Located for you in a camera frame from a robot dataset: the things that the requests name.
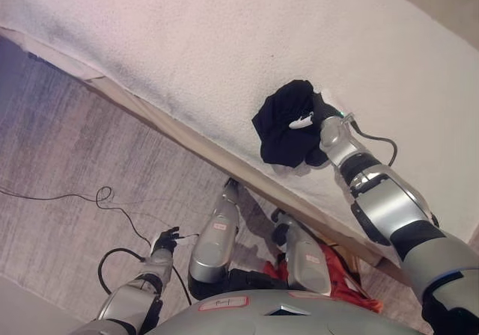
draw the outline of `floor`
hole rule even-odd
[[[110,185],[107,203],[131,214],[152,238],[179,225],[198,232],[228,178],[145,126],[83,84],[0,39],[0,187],[51,197],[78,192],[94,197]],[[262,267],[277,252],[268,240],[274,206],[242,188],[242,224],[234,266]],[[0,275],[87,321],[106,298],[97,263],[115,247],[145,254],[147,248],[117,211],[78,198],[20,200],[0,194]],[[479,234],[476,233],[476,248]],[[186,277],[192,238],[177,247],[174,263]],[[117,255],[105,278],[115,287],[135,275],[138,263]],[[410,289],[363,264],[366,290],[384,301],[384,315],[420,331],[430,329]],[[180,284],[166,289],[164,321],[186,307]]]

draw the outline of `white towel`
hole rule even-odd
[[[404,0],[0,0],[0,25],[114,79],[359,230],[332,169],[279,176],[250,119],[291,79],[327,87],[447,231],[479,222],[479,54]],[[387,144],[365,141],[386,162]]]

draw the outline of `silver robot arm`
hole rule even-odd
[[[347,184],[367,236],[396,250],[436,334],[477,334],[478,255],[433,224],[424,198],[351,135],[348,118],[321,123],[320,148]]]
[[[162,308],[160,296],[171,278],[178,228],[163,232],[135,279],[106,299],[97,318],[71,335],[142,335],[155,328]]]

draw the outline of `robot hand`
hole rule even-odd
[[[177,239],[181,239],[180,234],[178,231],[180,230],[179,227],[173,227],[159,235],[158,240],[153,244],[151,248],[151,253],[153,254],[155,251],[159,249],[167,249],[170,253],[173,253],[174,249],[177,246]]]

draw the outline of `black cable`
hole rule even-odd
[[[110,255],[112,255],[113,253],[118,253],[118,252],[124,252],[124,253],[128,253],[130,255],[133,255],[140,262],[145,261],[144,257],[139,256],[137,253],[135,253],[134,251],[131,251],[130,249],[127,249],[127,248],[115,248],[115,249],[111,249],[110,251],[108,251],[103,256],[103,258],[100,260],[100,263],[98,264],[98,269],[97,269],[98,281],[100,282],[100,285],[102,286],[103,290],[105,290],[105,292],[108,295],[110,295],[112,293],[112,291],[107,287],[107,285],[105,284],[105,281],[103,279],[103,263],[105,262],[106,258],[108,258]]]
[[[174,273],[177,275],[178,280],[179,280],[180,283],[181,283],[181,286],[183,287],[183,291],[185,292],[186,300],[188,301],[188,304],[191,305],[191,304],[192,304],[192,299],[189,297],[188,290],[186,289],[185,283],[183,282],[183,279],[181,278],[180,273],[179,273],[178,270],[174,267],[174,265],[173,265],[173,270],[174,270]]]
[[[396,160],[396,156],[397,156],[397,144],[396,144],[396,142],[394,142],[392,139],[389,139],[389,138],[385,138],[385,137],[375,137],[375,136],[373,136],[373,135],[368,135],[368,134],[364,133],[364,132],[359,128],[359,125],[358,125],[358,123],[357,123],[355,120],[351,120],[351,126],[354,128],[354,130],[356,131],[356,133],[358,133],[360,136],[362,136],[362,137],[364,137],[364,138],[371,139],[371,140],[373,140],[373,141],[387,142],[387,143],[389,143],[390,145],[392,145],[393,152],[392,152],[391,160],[390,160],[389,163],[388,163],[388,166],[391,167],[391,166],[394,164],[394,161]]]
[[[105,197],[103,198],[98,198],[98,196],[100,195],[100,193],[103,191],[103,190],[107,190],[108,191],[108,195],[106,195]],[[133,229],[133,232],[135,232],[135,234],[140,238],[140,239],[143,239],[147,244],[148,244],[148,247],[151,248],[151,243],[148,239],[146,239],[142,234],[138,233],[135,225],[133,224],[133,221],[131,219],[131,217],[128,215],[128,213],[125,211],[125,209],[123,208],[120,208],[119,206],[113,206],[113,207],[110,207],[110,206],[101,206],[99,202],[105,200],[105,199],[108,199],[113,193],[113,190],[112,190],[112,187],[109,187],[107,185],[104,185],[102,188],[98,189],[97,191],[97,195],[95,196],[95,203],[97,205],[98,208],[100,209],[103,209],[103,210],[119,210],[120,212],[122,212],[126,218],[128,219],[128,222],[129,222],[129,225],[132,226],[132,229]]]
[[[107,190],[107,195],[103,196],[103,197],[100,197],[100,194],[102,191],[104,190]],[[21,195],[21,194],[18,194],[18,193],[15,193],[13,191],[5,191],[3,189],[0,189],[0,193],[2,194],[5,194],[5,195],[8,195],[8,196],[11,196],[11,197],[17,197],[17,198],[22,198],[22,199],[26,199],[26,200],[59,200],[59,199],[62,199],[62,198],[66,198],[66,197],[78,197],[78,198],[81,198],[83,200],[86,200],[87,202],[92,202],[92,203],[95,203],[97,205],[97,207],[101,210],[119,210],[121,211],[125,216],[126,216],[126,219],[128,219],[128,222],[129,222],[129,225],[131,225],[133,231],[135,232],[135,234],[143,239],[145,242],[147,242],[148,246],[151,247],[151,243],[150,241],[148,241],[148,239],[146,239],[144,236],[142,236],[136,229],[135,225],[133,224],[133,221],[131,219],[131,217],[128,215],[128,213],[125,212],[125,210],[123,208],[120,208],[120,207],[107,207],[107,206],[101,206],[100,205],[100,202],[103,202],[104,200],[107,200],[111,197],[111,195],[113,194],[113,190],[112,190],[112,187],[110,186],[107,186],[107,185],[104,185],[103,187],[101,187],[100,189],[98,189],[97,191],[97,196],[95,197],[95,199],[90,199],[90,198],[87,198],[81,194],[77,194],[77,193],[69,193],[69,194],[63,194],[63,195],[58,195],[57,197],[48,197],[48,198],[42,198],[42,197],[29,197],[28,195]]]
[[[146,239],[142,234],[140,234],[131,217],[128,215],[128,213],[125,211],[125,209],[123,208],[120,208],[120,207],[109,207],[109,206],[101,206],[100,205],[100,202],[103,202],[104,200],[107,200],[111,197],[111,195],[113,194],[113,189],[112,187],[108,186],[108,185],[104,185],[103,187],[101,187],[100,189],[98,189],[97,191],[97,195],[95,196],[95,199],[90,199],[88,197],[85,197],[81,194],[77,194],[77,193],[69,193],[69,194],[63,194],[63,195],[59,195],[57,197],[46,197],[46,198],[42,198],[42,197],[29,197],[28,195],[22,195],[22,194],[17,194],[13,191],[8,191],[8,190],[4,190],[5,188],[0,188],[0,193],[4,194],[4,195],[8,195],[10,197],[17,197],[17,198],[21,198],[21,199],[26,199],[26,200],[44,200],[44,201],[48,201],[48,200],[59,200],[59,199],[62,199],[62,198],[66,198],[66,197],[78,197],[78,198],[81,198],[83,200],[86,200],[87,202],[92,202],[92,203],[95,203],[97,205],[97,207],[101,210],[119,210],[120,212],[122,212],[125,216],[126,216],[126,219],[128,219],[128,222],[129,222],[129,225],[131,226],[131,228],[133,229],[133,232],[135,232],[135,234],[142,240],[144,240],[147,244],[148,244],[148,247],[151,248],[151,243],[148,239]],[[107,191],[107,194],[104,195],[103,197],[100,197],[102,191]],[[199,236],[199,234],[190,234],[188,236],[184,236],[182,238],[187,238],[187,237],[190,237],[190,236]],[[103,287],[103,289],[106,291],[107,294],[111,294],[112,292],[110,291],[110,289],[108,289],[107,285],[105,284],[105,281],[103,279],[103,274],[102,274],[102,267],[103,267],[103,263],[105,262],[106,258],[111,254],[111,253],[115,253],[116,251],[124,251],[126,253],[129,253],[135,257],[137,257],[137,259],[140,259],[141,261],[144,261],[144,258],[139,256],[137,253],[131,251],[130,249],[126,249],[126,248],[115,248],[111,251],[109,251],[108,253],[106,253],[103,258],[101,259],[100,261],[100,264],[98,265],[98,269],[97,269],[97,272],[98,272],[98,280],[100,281],[100,284],[101,286]],[[188,294],[188,290],[186,289],[186,286],[185,286],[185,283],[183,282],[183,279],[181,278],[180,276],[180,273],[178,272],[178,270],[173,266],[173,270],[174,270],[174,273],[177,275],[178,277],[178,280],[180,281],[181,283],[181,286],[183,287],[183,291],[185,292],[185,296],[186,296],[186,300],[188,301],[188,304],[191,305],[192,304],[192,300],[191,298],[189,297],[189,294]]]

